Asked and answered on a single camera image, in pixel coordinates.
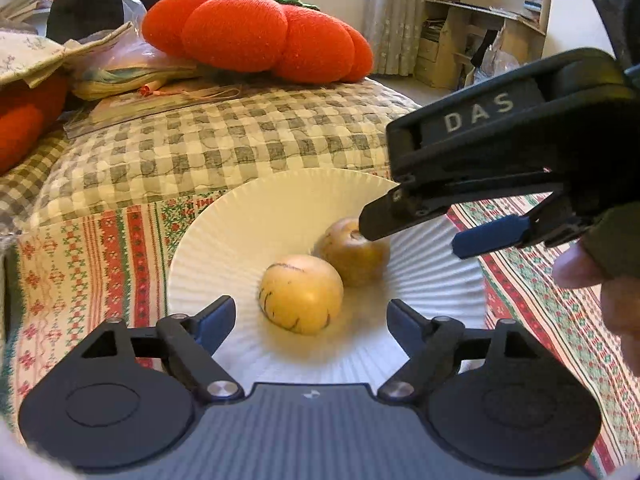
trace red and green patterned fabric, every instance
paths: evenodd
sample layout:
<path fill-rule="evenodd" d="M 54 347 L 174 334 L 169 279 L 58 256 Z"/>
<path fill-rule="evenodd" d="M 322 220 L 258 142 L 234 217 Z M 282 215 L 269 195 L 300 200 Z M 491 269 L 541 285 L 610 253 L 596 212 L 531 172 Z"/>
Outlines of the red and green patterned fabric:
<path fill-rule="evenodd" d="M 14 429 L 25 394 L 98 323 L 123 316 L 130 326 L 146 326 L 164 316 L 180 238 L 221 193 L 129 206 L 22 236 L 6 261 L 11 317 L 0 376 L 0 409 Z M 521 214 L 539 198 L 465 204 L 450 218 L 464 229 Z M 518 319 L 595 395 L 603 426 L 589 466 L 602 476 L 639 457 L 640 383 L 603 326 L 598 291 L 553 284 L 558 253 L 530 248 L 485 256 L 487 324 Z"/>

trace plush pumpkin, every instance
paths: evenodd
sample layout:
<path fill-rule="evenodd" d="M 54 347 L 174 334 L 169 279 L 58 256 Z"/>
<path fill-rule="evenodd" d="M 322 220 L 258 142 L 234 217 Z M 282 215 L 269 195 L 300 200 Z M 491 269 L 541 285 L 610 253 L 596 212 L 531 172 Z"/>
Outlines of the plush pumpkin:
<path fill-rule="evenodd" d="M 62 113 L 68 84 L 55 72 L 36 88 L 22 80 L 0 90 L 0 175 L 20 163 Z"/>
<path fill-rule="evenodd" d="M 160 0 L 142 33 L 174 56 L 296 83 L 356 82 L 373 67 L 357 30 L 300 0 Z"/>

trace potato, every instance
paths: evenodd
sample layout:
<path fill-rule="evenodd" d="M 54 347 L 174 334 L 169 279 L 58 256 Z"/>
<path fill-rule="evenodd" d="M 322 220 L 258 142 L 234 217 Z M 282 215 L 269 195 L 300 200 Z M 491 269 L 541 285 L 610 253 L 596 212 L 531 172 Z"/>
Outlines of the potato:
<path fill-rule="evenodd" d="M 362 286 L 382 278 L 391 249 L 386 239 L 371 242 L 362 236 L 357 218 L 343 218 L 326 230 L 313 254 L 338 271 L 344 286 Z"/>
<path fill-rule="evenodd" d="M 264 272 L 258 303 L 269 321 L 311 335 L 340 314 L 343 294 L 340 275 L 331 265 L 308 254 L 293 254 Z"/>

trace white ribbed plate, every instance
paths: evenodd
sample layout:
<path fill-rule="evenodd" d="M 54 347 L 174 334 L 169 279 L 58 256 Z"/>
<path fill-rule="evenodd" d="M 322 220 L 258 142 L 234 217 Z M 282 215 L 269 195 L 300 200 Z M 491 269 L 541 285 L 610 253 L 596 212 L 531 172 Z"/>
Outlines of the white ribbed plate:
<path fill-rule="evenodd" d="M 399 298 L 424 317 L 451 316 L 484 326 L 478 261 L 461 261 L 447 218 L 391 237 L 391 261 L 379 285 L 345 289 L 342 313 L 319 335 L 269 322 L 258 307 L 264 270 L 285 254 L 308 254 L 336 220 L 358 216 L 396 184 L 366 173 L 314 168 L 252 180 L 216 200 L 187 229 L 169 272 L 171 314 L 196 314 L 223 294 L 236 301 L 236 326 L 214 354 L 250 391 L 255 382 L 369 383 L 374 391 L 407 357 L 385 322 Z"/>

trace human hand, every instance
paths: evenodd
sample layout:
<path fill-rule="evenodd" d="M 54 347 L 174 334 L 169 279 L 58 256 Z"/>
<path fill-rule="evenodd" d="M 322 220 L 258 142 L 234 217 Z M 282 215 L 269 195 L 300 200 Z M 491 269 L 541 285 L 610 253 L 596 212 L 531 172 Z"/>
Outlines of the human hand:
<path fill-rule="evenodd" d="M 620 336 L 622 355 L 631 371 L 640 376 L 640 280 L 631 276 L 609 279 L 580 242 L 558 256 L 553 277 L 563 288 L 602 284 L 602 320 L 607 329 Z"/>

